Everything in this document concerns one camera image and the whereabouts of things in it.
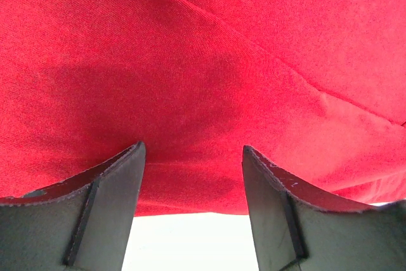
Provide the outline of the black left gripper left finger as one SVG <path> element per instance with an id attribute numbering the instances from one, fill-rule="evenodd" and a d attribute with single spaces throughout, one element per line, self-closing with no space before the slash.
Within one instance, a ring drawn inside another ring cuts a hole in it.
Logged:
<path id="1" fill-rule="evenodd" d="M 120 270 L 145 169 L 136 143 L 23 197 L 1 199 L 2 270 Z"/>

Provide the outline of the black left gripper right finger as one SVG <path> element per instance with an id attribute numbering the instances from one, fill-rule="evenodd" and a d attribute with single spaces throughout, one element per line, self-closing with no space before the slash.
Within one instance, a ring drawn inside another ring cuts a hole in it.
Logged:
<path id="1" fill-rule="evenodd" d="M 250 146 L 242 169 L 260 270 L 405 269 L 405 201 L 372 206 L 345 199 Z"/>

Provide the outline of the dark red t-shirt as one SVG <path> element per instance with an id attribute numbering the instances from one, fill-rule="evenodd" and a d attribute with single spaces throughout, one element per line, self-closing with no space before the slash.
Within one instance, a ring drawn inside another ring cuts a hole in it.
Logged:
<path id="1" fill-rule="evenodd" d="M 405 197 L 405 0 L 1 0 L 1 195 L 144 142 L 139 215 L 247 211 L 242 149 Z"/>

